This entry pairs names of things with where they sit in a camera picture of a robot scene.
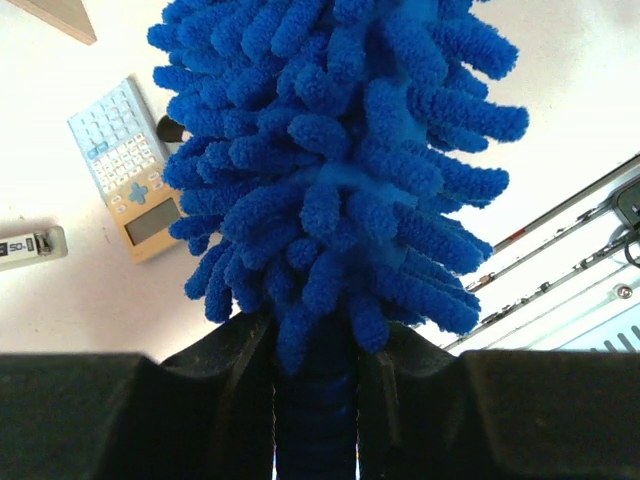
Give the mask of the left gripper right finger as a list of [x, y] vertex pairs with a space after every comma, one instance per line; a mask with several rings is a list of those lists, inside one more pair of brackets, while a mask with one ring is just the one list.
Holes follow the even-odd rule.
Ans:
[[364, 479], [635, 479], [639, 358], [471, 350], [401, 324], [359, 357]]

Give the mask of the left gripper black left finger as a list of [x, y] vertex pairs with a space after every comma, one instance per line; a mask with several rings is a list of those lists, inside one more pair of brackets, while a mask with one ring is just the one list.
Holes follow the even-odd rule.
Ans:
[[255, 316], [157, 363], [136, 353], [1, 359], [5, 479], [268, 479], [273, 336]]

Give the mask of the blue microfibre duster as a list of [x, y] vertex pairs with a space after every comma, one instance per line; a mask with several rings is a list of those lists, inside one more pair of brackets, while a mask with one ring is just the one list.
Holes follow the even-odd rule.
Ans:
[[358, 354], [396, 322], [478, 324], [461, 277], [493, 247], [453, 213], [509, 175], [456, 153], [525, 135], [488, 88], [518, 48], [469, 1], [172, 1], [147, 39], [189, 133], [163, 173], [199, 260], [185, 293], [275, 324], [277, 475], [351, 479]]

